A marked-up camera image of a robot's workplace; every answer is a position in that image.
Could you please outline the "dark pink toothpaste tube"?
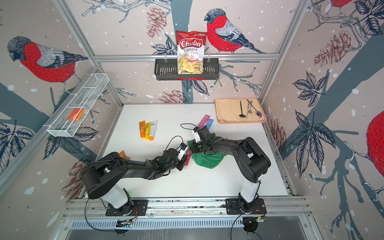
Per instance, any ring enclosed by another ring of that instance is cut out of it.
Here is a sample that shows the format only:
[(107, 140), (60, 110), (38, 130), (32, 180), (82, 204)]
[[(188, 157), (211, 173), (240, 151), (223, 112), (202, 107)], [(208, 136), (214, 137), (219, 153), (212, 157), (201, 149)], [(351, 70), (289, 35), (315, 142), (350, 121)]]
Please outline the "dark pink toothpaste tube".
[(187, 152), (187, 160), (186, 160), (186, 164), (185, 164), (185, 166), (188, 166), (188, 165), (189, 165), (189, 161), (190, 161), (191, 155), (192, 155), (191, 151), (188, 150), (188, 152)]

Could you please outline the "light blue toothpaste tube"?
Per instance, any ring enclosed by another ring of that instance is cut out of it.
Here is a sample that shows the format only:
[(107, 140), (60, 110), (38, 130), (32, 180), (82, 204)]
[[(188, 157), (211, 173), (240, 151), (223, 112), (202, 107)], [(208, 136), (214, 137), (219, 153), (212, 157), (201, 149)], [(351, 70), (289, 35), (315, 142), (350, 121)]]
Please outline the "light blue toothpaste tube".
[(213, 124), (214, 120), (213, 119), (208, 119), (207, 122), (206, 122), (206, 127), (208, 130), (210, 130), (212, 124)]

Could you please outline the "light pink toothpaste tube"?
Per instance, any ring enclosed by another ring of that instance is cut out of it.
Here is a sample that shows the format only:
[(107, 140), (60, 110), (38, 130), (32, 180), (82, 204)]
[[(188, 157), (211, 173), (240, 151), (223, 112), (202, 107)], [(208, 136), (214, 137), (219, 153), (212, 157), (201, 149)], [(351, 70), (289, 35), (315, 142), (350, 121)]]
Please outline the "light pink toothpaste tube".
[(205, 124), (208, 122), (208, 120), (210, 119), (211, 116), (209, 115), (205, 115), (202, 120), (200, 121), (200, 123), (198, 124), (198, 128), (202, 128), (203, 126), (205, 126)]

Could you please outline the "green microfibre cloth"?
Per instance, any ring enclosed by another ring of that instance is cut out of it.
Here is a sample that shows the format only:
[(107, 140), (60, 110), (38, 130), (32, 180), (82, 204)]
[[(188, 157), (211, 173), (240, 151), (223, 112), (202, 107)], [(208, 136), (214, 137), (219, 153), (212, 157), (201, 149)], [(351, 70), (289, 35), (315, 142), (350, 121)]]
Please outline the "green microfibre cloth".
[(208, 168), (208, 169), (214, 169), (217, 167), (224, 157), (226, 157), (226, 154), (223, 153), (197, 153), (192, 154), (191, 158), (194, 160), (194, 162), (201, 167)]

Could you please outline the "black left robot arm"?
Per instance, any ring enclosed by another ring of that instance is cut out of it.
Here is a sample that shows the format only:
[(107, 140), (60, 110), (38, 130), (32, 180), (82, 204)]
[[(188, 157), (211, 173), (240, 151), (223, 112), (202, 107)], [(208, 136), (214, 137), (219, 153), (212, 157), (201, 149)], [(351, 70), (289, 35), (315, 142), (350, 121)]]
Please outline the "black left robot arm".
[(117, 185), (121, 179), (155, 180), (169, 175), (173, 169), (181, 171), (187, 161), (188, 148), (181, 143), (178, 148), (169, 148), (161, 156), (144, 162), (128, 160), (112, 152), (82, 170), (81, 180), (88, 198), (102, 199), (115, 209), (127, 207), (132, 201), (128, 192)]

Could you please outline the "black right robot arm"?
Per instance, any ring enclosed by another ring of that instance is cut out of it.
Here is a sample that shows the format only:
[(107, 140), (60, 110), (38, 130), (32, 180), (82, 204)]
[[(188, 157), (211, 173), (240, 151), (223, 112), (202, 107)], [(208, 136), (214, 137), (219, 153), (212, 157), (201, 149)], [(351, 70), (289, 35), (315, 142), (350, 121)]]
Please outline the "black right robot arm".
[(239, 202), (251, 204), (259, 195), (261, 177), (268, 172), (271, 161), (255, 140), (247, 137), (243, 140), (229, 140), (215, 137), (207, 127), (193, 129), (195, 140), (192, 143), (193, 154), (203, 153), (225, 154), (234, 157), (241, 174), (244, 177), (243, 187), (239, 193)]

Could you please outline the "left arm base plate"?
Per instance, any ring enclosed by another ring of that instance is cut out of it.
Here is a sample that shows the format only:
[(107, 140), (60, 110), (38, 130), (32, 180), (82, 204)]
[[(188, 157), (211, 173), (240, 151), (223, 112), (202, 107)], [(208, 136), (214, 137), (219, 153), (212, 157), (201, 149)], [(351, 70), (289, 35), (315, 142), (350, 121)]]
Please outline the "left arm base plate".
[(107, 207), (107, 217), (145, 216), (148, 208), (148, 200), (130, 200), (119, 209), (115, 209), (111, 204)]

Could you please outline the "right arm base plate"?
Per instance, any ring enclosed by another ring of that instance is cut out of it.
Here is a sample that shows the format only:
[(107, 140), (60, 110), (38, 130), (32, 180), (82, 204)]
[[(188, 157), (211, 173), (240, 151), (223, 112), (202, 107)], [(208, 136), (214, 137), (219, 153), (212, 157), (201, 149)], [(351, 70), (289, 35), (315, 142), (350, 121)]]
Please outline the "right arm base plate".
[(259, 197), (257, 197), (251, 203), (247, 203), (242, 198), (229, 198), (225, 200), (225, 208), (227, 215), (265, 215), (267, 213), (265, 202)]

